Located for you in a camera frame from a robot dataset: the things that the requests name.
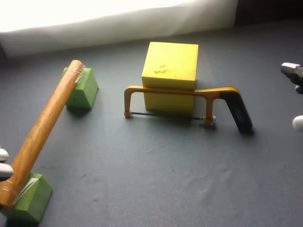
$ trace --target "yellow block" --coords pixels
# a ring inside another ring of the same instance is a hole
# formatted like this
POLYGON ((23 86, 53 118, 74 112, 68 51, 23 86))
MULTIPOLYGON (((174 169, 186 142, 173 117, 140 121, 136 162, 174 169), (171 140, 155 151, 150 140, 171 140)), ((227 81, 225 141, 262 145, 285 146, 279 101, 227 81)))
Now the yellow block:
MULTIPOLYGON (((144 87, 194 90, 198 45, 151 42, 143 73, 144 87)), ((192 114, 193 96, 144 94, 147 110, 192 114)))

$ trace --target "wooden dowel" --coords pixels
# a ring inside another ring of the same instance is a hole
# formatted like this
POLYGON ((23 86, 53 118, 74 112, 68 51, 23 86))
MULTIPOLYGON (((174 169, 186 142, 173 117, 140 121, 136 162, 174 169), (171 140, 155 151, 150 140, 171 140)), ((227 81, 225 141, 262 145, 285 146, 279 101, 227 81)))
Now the wooden dowel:
POLYGON ((82 71, 83 64, 80 61, 74 60, 71 62, 56 90, 25 139, 12 163, 13 176, 0 183, 0 206, 2 208, 13 208, 15 199, 22 190, 25 180, 71 95, 76 85, 75 81, 77 77, 82 71))

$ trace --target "gray table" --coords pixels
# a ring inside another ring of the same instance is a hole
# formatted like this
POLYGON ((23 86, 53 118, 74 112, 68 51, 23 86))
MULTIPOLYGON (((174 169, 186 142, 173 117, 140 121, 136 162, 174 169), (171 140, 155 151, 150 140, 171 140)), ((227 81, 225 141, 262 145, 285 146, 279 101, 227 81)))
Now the gray table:
MULTIPOLYGON (((152 40, 199 44, 197 88, 237 87, 253 136, 238 132, 224 101, 214 104, 216 131, 198 122, 125 119, 123 92, 141 84, 151 40, 1 65, 0 144, 9 163, 71 60, 92 68, 100 86, 92 111, 63 110, 35 164, 33 172, 54 187, 40 226, 301 227, 303 134, 291 123, 303 114, 303 96, 280 65, 303 61, 302 22, 152 40)), ((195 115, 204 104, 196 100, 195 115)), ((142 94, 131 109, 144 111, 142 94)))

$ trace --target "black grip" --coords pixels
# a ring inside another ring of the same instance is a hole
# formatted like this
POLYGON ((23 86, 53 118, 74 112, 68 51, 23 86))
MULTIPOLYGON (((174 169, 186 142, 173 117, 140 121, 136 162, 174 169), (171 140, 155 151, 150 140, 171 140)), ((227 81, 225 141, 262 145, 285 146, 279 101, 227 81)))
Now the black grip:
POLYGON ((220 97, 226 101, 239 131, 250 132, 252 122, 241 95, 236 91, 221 91, 220 97))

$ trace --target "green foam block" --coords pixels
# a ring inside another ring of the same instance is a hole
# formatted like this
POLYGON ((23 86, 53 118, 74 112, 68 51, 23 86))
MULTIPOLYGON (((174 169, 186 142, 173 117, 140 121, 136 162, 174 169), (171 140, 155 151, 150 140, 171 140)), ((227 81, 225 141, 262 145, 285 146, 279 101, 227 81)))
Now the green foam block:
POLYGON ((92 69, 85 68, 65 105, 67 107, 91 109, 98 89, 92 69))
POLYGON ((53 188, 40 174, 30 174, 12 210, 1 212, 13 220, 38 223, 44 213, 53 188))

